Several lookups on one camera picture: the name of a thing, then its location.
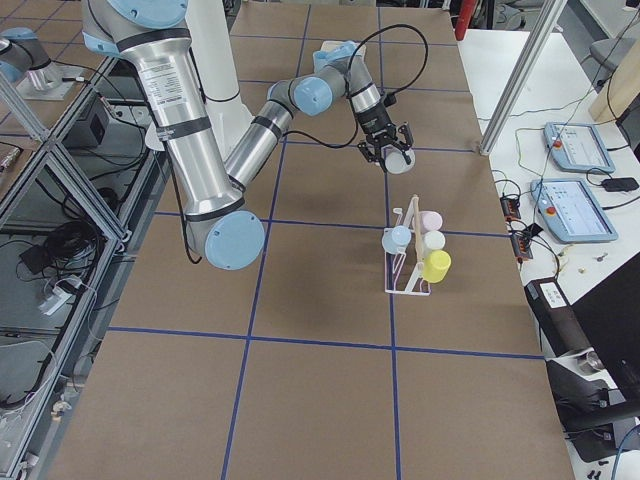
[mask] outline red object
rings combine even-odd
[[[477,0],[463,0],[460,7],[460,15],[456,22],[456,40],[464,40],[464,34],[467,33],[469,22],[473,16],[473,12],[476,9]]]

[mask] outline white desk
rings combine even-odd
[[[493,113],[511,70],[525,44],[527,35],[526,32],[469,30],[465,40],[459,43],[469,88],[473,94],[474,106],[480,119],[488,119]],[[554,33],[547,42],[545,50],[512,113],[562,107],[582,98],[589,91],[590,86],[589,79],[582,71],[562,35]],[[591,123],[593,119],[589,115],[588,108],[595,97],[595,92],[591,92],[583,102],[570,105],[560,111],[529,113],[521,117],[510,118],[490,155],[492,168],[503,171],[510,180],[520,185],[523,192],[528,191],[529,183],[539,177],[520,168],[517,164],[516,129],[523,127],[542,128],[549,121],[566,122],[572,117],[574,110],[575,115],[571,119],[572,122]],[[480,120],[479,123],[481,129],[484,130],[487,122]],[[625,144],[624,137],[615,124],[601,125],[598,130],[608,148]],[[523,163],[528,168],[541,172],[547,159],[542,131],[522,131],[519,133],[519,138]],[[611,152],[611,156],[616,165],[614,174],[616,177],[628,176],[640,179],[640,164],[631,149],[626,148]],[[581,174],[559,171],[551,159],[546,166],[544,176],[545,178],[584,178],[584,175]],[[495,178],[497,180],[503,177],[496,173]],[[498,184],[499,191],[502,191],[502,186],[503,184]],[[602,206],[617,205],[640,195],[639,191],[607,193],[597,187],[593,187],[592,190]],[[513,191],[513,188],[510,189],[507,186],[508,193]],[[531,223],[533,220],[531,195],[522,196],[520,210],[523,220],[527,224]],[[609,211],[607,215],[618,231],[620,236],[618,240],[605,244],[573,245],[565,249],[565,255],[561,260],[564,266],[558,281],[572,303],[640,251],[640,242],[637,239],[637,228],[640,225],[638,206],[632,204]],[[544,226],[539,214],[536,216],[536,221]],[[555,252],[560,252],[566,247],[566,245],[556,242],[548,233],[543,233],[542,236]],[[548,251],[537,245],[534,245],[532,249],[534,260],[523,264],[521,272],[523,285],[535,278],[552,276],[555,269],[555,261]],[[607,256],[603,261],[598,262],[596,257],[605,252]],[[612,384],[611,378],[608,375],[604,376]],[[605,466],[599,466],[597,462],[586,464],[580,460],[569,442],[568,449],[576,479],[586,478],[591,470],[602,470],[601,480],[608,480],[611,477],[613,461]],[[616,480],[637,480],[638,472],[640,472],[640,452],[625,453],[618,468]]]

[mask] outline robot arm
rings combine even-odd
[[[412,166],[408,126],[396,129],[391,122],[362,57],[354,56],[353,43],[320,55],[313,75],[274,85],[224,162],[188,55],[186,8],[187,0],[83,0],[83,33],[90,50],[135,66],[158,137],[188,195],[189,246],[210,263],[234,270],[260,254],[264,229],[255,215],[238,209],[245,189],[299,110],[316,115],[346,95],[367,136],[358,145],[365,158],[396,173]],[[398,140],[397,132],[405,141]],[[384,148],[391,149],[386,159]],[[393,168],[389,158],[395,158]]]
[[[17,82],[27,73],[34,88],[40,91],[62,83],[62,72],[28,28],[10,28],[0,33],[0,72],[10,82]]]
[[[314,74],[271,87],[267,103],[230,153],[227,171],[241,189],[258,174],[298,111],[315,116],[343,96],[351,102],[366,134],[366,141],[358,144],[365,159],[390,173],[403,173],[413,166],[415,156],[409,126],[396,128],[391,121],[355,43],[344,42],[330,52],[316,52],[314,57]],[[404,141],[398,139],[398,132],[403,134]]]

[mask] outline light blue cup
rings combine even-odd
[[[382,235],[382,248],[390,255],[400,252],[400,249],[406,248],[411,241],[411,230],[404,225],[398,225],[393,228],[385,228]]]

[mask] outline white pole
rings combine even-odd
[[[239,91],[238,77],[222,1],[190,0],[187,25],[205,94],[215,100],[236,95]],[[207,100],[206,109],[220,153],[226,158],[249,127],[253,116],[242,103],[240,95],[223,103]]]

